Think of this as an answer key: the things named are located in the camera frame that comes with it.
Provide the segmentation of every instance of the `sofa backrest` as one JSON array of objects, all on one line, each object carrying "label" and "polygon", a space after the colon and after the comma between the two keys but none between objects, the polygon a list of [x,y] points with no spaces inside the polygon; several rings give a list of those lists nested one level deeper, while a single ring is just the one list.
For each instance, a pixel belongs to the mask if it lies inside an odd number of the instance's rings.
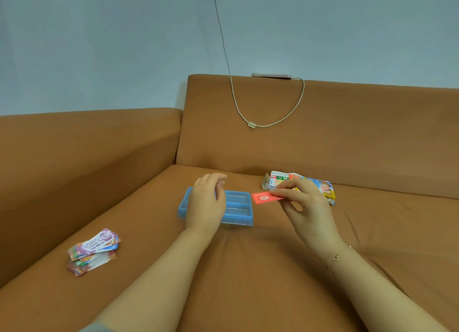
[{"label": "sofa backrest", "polygon": [[[233,77],[242,114],[258,125],[286,115],[299,80]],[[286,120],[252,129],[228,76],[191,75],[177,164],[459,198],[459,89],[306,81]]]},{"label": "sofa backrest", "polygon": [[0,117],[0,287],[173,164],[181,115]]}]

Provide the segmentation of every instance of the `person's left hand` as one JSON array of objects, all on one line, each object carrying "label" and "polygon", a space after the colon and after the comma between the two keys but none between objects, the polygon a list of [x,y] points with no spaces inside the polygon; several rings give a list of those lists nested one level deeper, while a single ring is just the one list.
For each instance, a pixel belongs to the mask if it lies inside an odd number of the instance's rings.
[{"label": "person's left hand", "polygon": [[225,213],[226,196],[222,186],[226,177],[225,174],[213,173],[198,178],[188,199],[186,228],[199,232],[208,241],[217,232]]}]

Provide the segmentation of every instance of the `white cable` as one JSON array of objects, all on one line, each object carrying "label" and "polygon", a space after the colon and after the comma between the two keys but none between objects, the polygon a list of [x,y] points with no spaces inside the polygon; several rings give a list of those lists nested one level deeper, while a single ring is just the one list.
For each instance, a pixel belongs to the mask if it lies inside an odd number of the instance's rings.
[{"label": "white cable", "polygon": [[231,76],[231,71],[230,71],[230,63],[228,62],[228,56],[226,55],[226,49],[225,49],[225,39],[223,38],[223,31],[222,31],[222,25],[220,23],[220,17],[219,17],[219,10],[217,9],[217,0],[213,0],[214,4],[215,4],[215,13],[217,15],[217,20],[219,22],[219,27],[220,27],[220,34],[222,36],[222,45],[223,45],[223,52],[225,53],[225,59],[226,59],[226,66],[228,67],[228,74],[229,74],[229,81],[231,83],[231,92],[233,94],[233,100],[234,100],[234,104],[236,105],[236,109],[239,113],[239,115],[241,116],[241,118],[243,120],[245,120],[245,122],[247,123],[247,125],[251,128],[256,128],[256,127],[260,127],[260,128],[266,128],[266,127],[270,127],[270,126],[273,126],[274,124],[278,124],[279,122],[282,122],[284,119],[286,119],[288,116],[290,116],[293,111],[296,110],[296,108],[298,107],[298,105],[300,104],[301,102],[301,99],[303,98],[303,93],[304,93],[304,80],[301,79],[301,78],[297,78],[297,77],[292,77],[291,79],[292,80],[300,80],[302,81],[303,83],[303,89],[301,90],[301,95],[300,95],[300,98],[298,99],[298,102],[296,103],[295,107],[289,112],[288,115],[286,115],[284,118],[278,120],[277,122],[274,122],[272,124],[268,124],[268,125],[256,125],[255,123],[253,122],[250,122],[248,120],[246,120],[244,118],[244,116],[242,115],[242,113],[240,113],[240,110],[239,110],[239,106],[237,105],[237,102],[236,102],[236,97],[234,96],[234,87],[233,87],[233,78]]}]

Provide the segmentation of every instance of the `red card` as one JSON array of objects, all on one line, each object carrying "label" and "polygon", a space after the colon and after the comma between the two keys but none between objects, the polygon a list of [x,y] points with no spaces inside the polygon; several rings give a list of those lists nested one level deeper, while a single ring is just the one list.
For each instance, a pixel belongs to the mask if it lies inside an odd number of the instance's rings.
[{"label": "red card", "polygon": [[283,199],[281,196],[273,196],[269,192],[252,193],[252,198],[256,204]]}]

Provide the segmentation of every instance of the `blue plastic tray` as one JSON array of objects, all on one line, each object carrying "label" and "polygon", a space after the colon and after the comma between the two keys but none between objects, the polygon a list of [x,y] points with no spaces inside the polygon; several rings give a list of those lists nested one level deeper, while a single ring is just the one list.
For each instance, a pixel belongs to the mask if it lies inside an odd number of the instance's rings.
[{"label": "blue plastic tray", "polygon": [[[179,206],[179,217],[186,218],[186,208],[188,207],[188,197],[192,187],[186,190],[185,196]],[[250,194],[247,192],[237,192],[226,190],[226,210],[222,223],[233,225],[253,225],[253,211]]]}]

